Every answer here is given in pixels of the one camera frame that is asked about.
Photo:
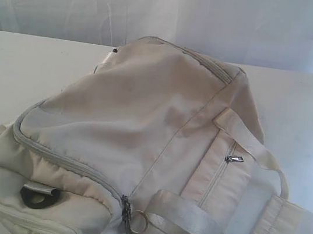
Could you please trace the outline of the side pocket zipper pull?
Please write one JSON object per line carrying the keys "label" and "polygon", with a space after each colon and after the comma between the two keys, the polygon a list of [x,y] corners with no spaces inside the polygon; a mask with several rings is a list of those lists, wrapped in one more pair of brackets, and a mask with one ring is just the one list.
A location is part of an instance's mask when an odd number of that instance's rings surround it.
{"label": "side pocket zipper pull", "polygon": [[231,162],[244,162],[244,158],[242,156],[238,156],[238,155],[228,155],[225,157],[225,161],[227,163],[231,163]]}

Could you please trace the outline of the beige fabric duffel bag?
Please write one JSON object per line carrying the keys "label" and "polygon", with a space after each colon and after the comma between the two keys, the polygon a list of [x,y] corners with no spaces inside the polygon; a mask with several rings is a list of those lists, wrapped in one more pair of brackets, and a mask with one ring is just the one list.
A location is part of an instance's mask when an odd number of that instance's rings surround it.
{"label": "beige fabric duffel bag", "polygon": [[258,117],[241,68],[138,39],[0,127],[0,222],[126,234],[125,195],[149,218],[144,234],[313,234]]}

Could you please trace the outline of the metal zipper pull with ring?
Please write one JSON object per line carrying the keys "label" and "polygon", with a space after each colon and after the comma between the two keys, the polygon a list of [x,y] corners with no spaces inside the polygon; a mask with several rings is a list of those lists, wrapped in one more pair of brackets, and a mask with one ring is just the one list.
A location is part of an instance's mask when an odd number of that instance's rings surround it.
{"label": "metal zipper pull with ring", "polygon": [[[122,222],[124,224],[124,230],[126,234],[144,234],[149,226],[149,218],[147,217],[146,213],[141,211],[141,210],[134,210],[132,211],[132,204],[129,201],[128,196],[122,195],[121,196],[121,201],[122,201]],[[132,215],[133,214],[139,214],[143,217],[145,221],[145,226],[142,231],[138,232],[135,231],[131,227],[131,221],[132,221]]]}

